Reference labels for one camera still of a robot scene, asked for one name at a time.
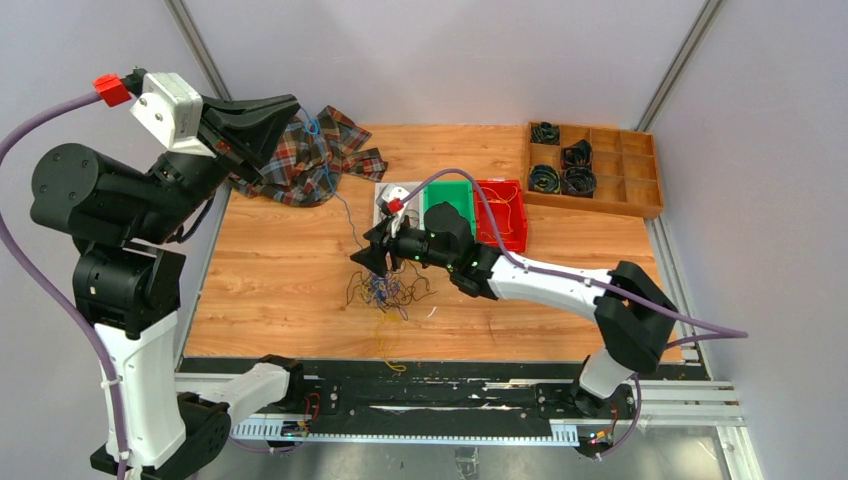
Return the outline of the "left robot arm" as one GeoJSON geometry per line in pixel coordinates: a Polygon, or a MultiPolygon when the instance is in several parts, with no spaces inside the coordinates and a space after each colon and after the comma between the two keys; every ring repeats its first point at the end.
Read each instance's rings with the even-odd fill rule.
{"type": "Polygon", "coordinates": [[[80,257],[76,310],[106,353],[107,442],[92,466],[127,479],[185,479],[211,463],[231,428],[273,405],[306,400],[300,362],[277,355],[198,393],[179,391],[173,341],[182,254],[167,244],[208,206],[227,177],[268,156],[297,113],[295,97],[228,102],[204,98],[197,153],[167,148],[140,172],[79,143],[49,150],[33,177],[32,220],[69,235],[80,257]]]}

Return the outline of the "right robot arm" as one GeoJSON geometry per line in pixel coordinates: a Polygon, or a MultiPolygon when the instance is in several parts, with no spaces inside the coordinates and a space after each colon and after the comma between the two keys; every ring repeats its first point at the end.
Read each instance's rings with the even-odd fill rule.
{"type": "Polygon", "coordinates": [[[603,345],[585,362],[571,400],[582,415],[609,407],[617,387],[654,373],[669,343],[677,309],[645,270],[621,261],[611,270],[538,262],[477,241],[449,203],[425,213],[424,226],[391,215],[364,235],[351,260],[384,277],[405,261],[445,269],[461,292],[492,300],[524,300],[594,322],[603,345]]]}

